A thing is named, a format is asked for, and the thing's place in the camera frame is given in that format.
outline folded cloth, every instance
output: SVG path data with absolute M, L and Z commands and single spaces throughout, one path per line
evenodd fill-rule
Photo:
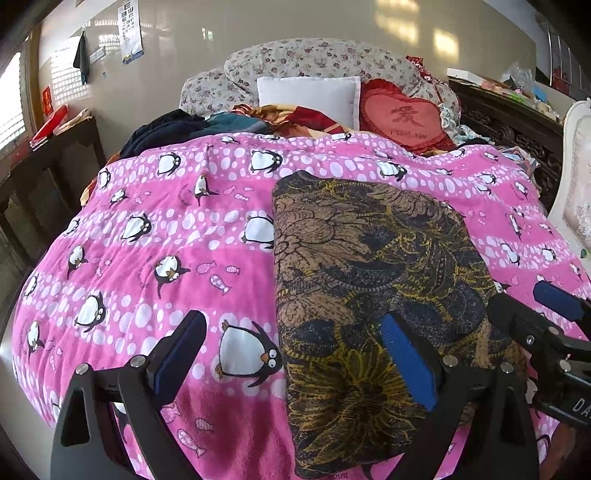
M 137 157 L 149 148 L 186 142 L 195 138 L 192 134 L 206 127 L 209 123 L 202 116 L 173 110 L 139 127 L 121 149 L 121 158 Z
M 320 138 L 352 131 L 318 110 L 297 105 L 270 104 L 251 107 L 241 103 L 235 105 L 232 112 L 260 118 L 271 124 L 271 131 L 274 134 L 287 138 Z
M 439 354 L 526 381 L 486 318 L 496 293 L 462 215 L 419 192 L 298 171 L 273 191 L 277 323 L 295 472 L 314 479 L 404 451 L 426 411 L 384 348 L 398 312 Z M 464 421 L 470 420 L 471 409 Z

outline pink blanket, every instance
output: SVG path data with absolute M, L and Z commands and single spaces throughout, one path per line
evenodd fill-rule
M 88 205 L 28 279 L 15 317 L 14 373 L 46 422 L 55 424 L 77 364 L 121 366 L 201 310 L 206 341 L 164 420 L 204 478 L 296 478 L 277 348 L 271 190 L 300 169 L 448 202 L 465 216 L 498 288 L 581 335 L 537 304 L 532 288 L 543 277 L 591 296 L 589 278 L 541 213 L 527 176 L 496 149 L 422 158 L 366 133 L 217 135 L 103 169 Z M 533 419 L 538 436 L 557 426 Z M 134 468 L 150 478 L 131 428 L 124 433 Z M 465 436 L 456 433 L 440 476 L 453 470 Z M 374 479 L 395 461 L 375 465 Z M 359 467 L 334 478 L 365 479 Z

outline penguin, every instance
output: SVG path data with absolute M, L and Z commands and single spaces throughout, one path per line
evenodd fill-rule
M 395 177 L 400 181 L 408 173 L 408 170 L 402 165 L 390 161 L 377 161 L 378 175 L 385 179 L 386 177 Z
M 103 294 L 99 292 L 98 295 L 89 295 L 78 312 L 74 325 L 85 327 L 84 333 L 90 332 L 98 324 L 105 321 L 106 313 Z
M 202 173 L 199 178 L 197 179 L 197 183 L 195 184 L 195 198 L 197 199 L 197 204 L 201 206 L 201 197 L 209 197 L 210 195 L 219 195 L 218 192 L 212 192 L 209 190 L 209 186 L 207 185 L 207 175 Z
M 556 253 L 551 248 L 543 248 L 542 255 L 548 262 L 553 262 L 554 260 L 556 260 Z
M 78 245 L 74 247 L 72 253 L 68 257 L 68 273 L 66 278 L 70 278 L 70 273 L 73 270 L 78 270 L 83 263 L 88 263 L 88 260 L 85 258 L 85 251 L 82 245 Z
M 158 298 L 161 299 L 160 290 L 165 283 L 172 283 L 179 276 L 190 272 L 188 268 L 183 268 L 181 259 L 176 255 L 164 257 L 154 267 L 154 276 L 158 282 Z
M 37 275 L 33 275 L 31 277 L 31 279 L 29 280 L 29 283 L 27 284 L 27 288 L 25 288 L 23 296 L 25 298 L 27 298 L 31 293 L 33 293 L 35 291 L 36 288 L 37 288 Z
M 513 286 L 508 283 L 497 282 L 496 280 L 493 280 L 493 283 L 498 293 L 507 293 L 507 289 Z
M 220 362 L 216 366 L 219 378 L 256 378 L 248 385 L 256 387 L 283 366 L 283 360 L 265 330 L 257 322 L 252 322 L 257 332 L 242 327 L 234 327 L 227 320 L 222 322 L 220 342 Z
M 512 213 L 510 213 L 509 214 L 509 220 L 511 221 L 511 227 L 513 228 L 513 231 L 517 234 L 517 237 L 519 237 L 519 240 L 521 240 L 521 230 L 522 230 L 522 228 L 519 226 L 519 224 L 515 220 L 515 215 L 513 215 Z
M 521 193 L 525 198 L 527 198 L 527 188 L 520 182 L 515 182 L 515 188 L 519 193 Z
M 476 184 L 476 189 L 482 193 L 488 193 L 488 195 L 492 195 L 492 192 L 489 187 L 485 187 L 484 185 Z
M 581 270 L 577 267 L 574 263 L 569 264 L 570 269 L 578 276 L 580 281 L 583 281 L 583 277 L 581 277 Z
M 272 173 L 279 168 L 283 162 L 283 157 L 272 150 L 252 150 L 251 151 L 251 172 L 266 170 L 266 173 Z
M 70 220 L 68 228 L 66 228 L 64 230 L 63 235 L 70 235 L 70 233 L 73 233 L 76 230 L 78 230 L 79 226 L 80 226 L 80 220 L 78 218 L 73 218 L 72 220 Z
M 496 184 L 496 177 L 492 173 L 483 173 L 478 175 L 480 179 L 487 185 Z
M 493 155 L 492 153 L 484 152 L 482 154 L 482 156 L 491 162 L 498 162 L 499 161 L 499 157 L 497 157 L 496 155 Z
M 29 358 L 31 358 L 31 354 L 36 352 L 39 347 L 45 347 L 45 343 L 39 338 L 38 321 L 33 322 L 29 328 L 29 332 L 27 333 L 27 345 L 29 348 Z
M 99 187 L 101 189 L 106 188 L 110 181 L 111 181 L 111 172 L 107 169 L 101 170 L 99 172 Z
M 240 143 L 234 137 L 230 137 L 230 135 L 225 135 L 224 137 L 220 138 L 220 142 L 225 143 L 225 144 L 230 144 L 230 143 L 237 143 L 237 144 L 239 144 Z
M 121 239 L 133 243 L 139 240 L 140 237 L 148 235 L 151 231 L 152 222 L 150 222 L 150 219 L 148 219 L 148 216 L 145 213 L 142 213 L 140 216 L 131 216 L 130 219 L 127 220 Z
M 343 141 L 347 141 L 349 138 L 351 138 L 351 133 L 350 132 L 343 132 L 341 134 L 333 134 L 330 136 L 331 140 L 343 140 Z
M 550 235 L 554 236 L 554 232 L 552 231 L 552 228 L 550 227 L 550 225 L 547 225 L 546 223 L 541 223 L 540 226 L 546 230 Z
M 176 153 L 166 153 L 160 157 L 156 175 L 171 175 L 177 170 L 180 164 L 181 157 L 179 157 Z
M 466 155 L 466 149 L 460 148 L 459 150 L 452 150 L 449 154 L 454 158 L 460 158 L 463 155 Z
M 125 194 L 125 189 L 119 189 L 111 197 L 111 206 L 113 206 L 117 202 L 120 202 L 121 200 L 125 200 L 125 199 L 128 199 L 128 198 L 129 197 Z
M 271 249 L 275 245 L 275 229 L 273 228 L 273 219 L 269 217 L 246 217 L 246 227 L 242 235 L 242 243 L 255 242 L 257 244 L 266 244 L 266 249 Z
M 519 267 L 521 257 L 518 254 L 516 254 L 512 250 L 512 248 L 507 244 L 501 244 L 501 248 L 507 253 L 507 259 L 509 260 L 509 262 Z

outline crumpled clothes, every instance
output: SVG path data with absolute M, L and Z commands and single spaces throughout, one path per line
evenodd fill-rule
M 467 125 L 458 124 L 453 118 L 452 110 L 444 103 L 439 105 L 439 111 L 441 112 L 439 114 L 439 117 L 441 118 L 441 127 L 456 145 L 462 145 L 464 142 L 471 140 L 472 138 L 482 138 L 487 142 L 491 140 L 489 137 L 478 135 Z

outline window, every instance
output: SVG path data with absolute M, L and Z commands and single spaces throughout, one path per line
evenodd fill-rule
M 0 150 L 25 132 L 21 103 L 21 53 L 18 52 L 0 77 Z

